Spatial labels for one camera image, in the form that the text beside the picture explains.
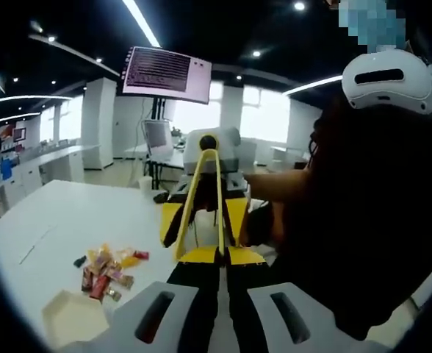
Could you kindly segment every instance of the person's arm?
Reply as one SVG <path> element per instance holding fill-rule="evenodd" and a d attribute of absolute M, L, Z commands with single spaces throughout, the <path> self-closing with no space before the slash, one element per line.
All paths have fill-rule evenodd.
<path fill-rule="evenodd" d="M 277 174 L 247 174 L 251 197 L 271 202 L 292 202 L 302 197 L 309 170 L 292 170 Z"/>

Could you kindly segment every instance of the light strip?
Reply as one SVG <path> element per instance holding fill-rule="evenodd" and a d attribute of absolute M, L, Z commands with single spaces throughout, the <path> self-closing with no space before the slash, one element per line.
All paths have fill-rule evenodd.
<path fill-rule="evenodd" d="M 342 80 L 342 76 L 335 76 L 335 77 L 331 77 L 329 79 L 321 79 L 320 81 L 309 83 L 308 85 L 296 87 L 296 88 L 293 88 L 292 90 L 287 90 L 283 94 L 285 96 L 289 96 L 290 94 L 293 94 L 296 92 L 301 92 L 302 90 L 308 90 L 309 88 L 314 88 L 317 86 L 325 85 L 327 83 L 341 81 L 341 80 Z"/>
<path fill-rule="evenodd" d="M 41 113 L 27 113 L 27 114 L 20 114 L 20 115 L 9 116 L 8 118 L 2 118 L 2 119 L 0 119 L 0 123 L 2 121 L 12 120 L 12 119 L 16 119 L 16 118 L 24 118 L 26 116 L 33 116 L 33 115 L 39 115 L 39 114 L 41 114 Z"/>
<path fill-rule="evenodd" d="M 141 30 L 144 32 L 144 35 L 146 38 L 148 38 L 149 43 L 154 48 L 160 48 L 160 44 L 157 41 L 156 37 L 154 36 L 150 26 L 146 22 L 143 14 L 141 13 L 139 7 L 136 5 L 134 0 L 123 0 L 123 3 L 128 7 L 129 12 L 133 15 L 134 19 L 136 20 L 137 24 L 141 27 Z"/>
<path fill-rule="evenodd" d="M 64 99 L 67 101 L 70 101 L 72 98 L 71 97 L 64 97 L 64 96 L 39 96 L 39 95 L 32 95 L 32 96 L 11 96 L 11 97 L 4 97 L 4 98 L 0 98 L 0 102 L 1 101 L 13 101 L 14 99 L 41 99 L 41 98 L 46 98 L 46 99 Z"/>
<path fill-rule="evenodd" d="M 58 43 L 57 40 L 55 40 L 54 42 L 50 42 L 48 40 L 48 37 L 43 37 L 41 35 L 29 35 L 28 38 L 33 39 L 33 40 L 38 40 L 39 42 L 46 43 L 50 46 L 55 46 L 56 48 L 67 51 L 68 53 L 71 53 L 72 55 L 76 55 L 77 57 L 80 57 L 81 59 L 84 59 L 84 60 L 88 61 L 89 63 L 97 65 L 98 67 L 103 68 L 103 69 L 107 70 L 108 72 L 111 72 L 115 76 L 120 76 L 120 74 L 118 72 L 116 72 L 115 70 L 112 70 L 111 68 L 109 68 L 108 66 L 106 66 L 102 63 L 97 63 L 97 61 L 95 59 L 88 57 L 87 55 L 84 55 L 83 53 L 81 53 L 77 50 L 74 50 L 68 46 L 65 46 L 64 44 Z"/>

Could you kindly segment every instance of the slot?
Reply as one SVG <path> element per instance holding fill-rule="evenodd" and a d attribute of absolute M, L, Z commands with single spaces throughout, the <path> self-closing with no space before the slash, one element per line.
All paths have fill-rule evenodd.
<path fill-rule="evenodd" d="M 156 337 L 157 330 L 164 318 L 170 303 L 173 301 L 175 294 L 170 292 L 160 293 L 146 311 L 143 320 L 140 322 L 134 336 L 144 343 L 150 344 Z"/>
<path fill-rule="evenodd" d="M 285 325 L 287 325 L 293 343 L 299 344 L 308 340 L 311 333 L 287 295 L 285 293 L 274 293 L 271 297 Z"/>

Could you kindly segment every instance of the recessed light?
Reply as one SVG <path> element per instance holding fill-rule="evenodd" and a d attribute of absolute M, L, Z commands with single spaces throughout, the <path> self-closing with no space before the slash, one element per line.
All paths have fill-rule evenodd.
<path fill-rule="evenodd" d="M 304 5 L 303 2 L 298 1 L 295 3 L 295 10 L 297 11 L 304 11 L 304 9 L 306 9 L 306 5 Z"/>

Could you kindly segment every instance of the computer monitor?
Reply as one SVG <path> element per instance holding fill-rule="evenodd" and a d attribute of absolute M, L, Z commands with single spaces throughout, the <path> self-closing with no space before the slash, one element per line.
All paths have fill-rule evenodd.
<path fill-rule="evenodd" d="M 145 140 L 152 157 L 172 157 L 173 143 L 170 124 L 165 120 L 144 120 Z"/>
<path fill-rule="evenodd" d="M 121 73 L 122 94 L 208 104 L 212 64 L 164 49 L 134 46 Z"/>

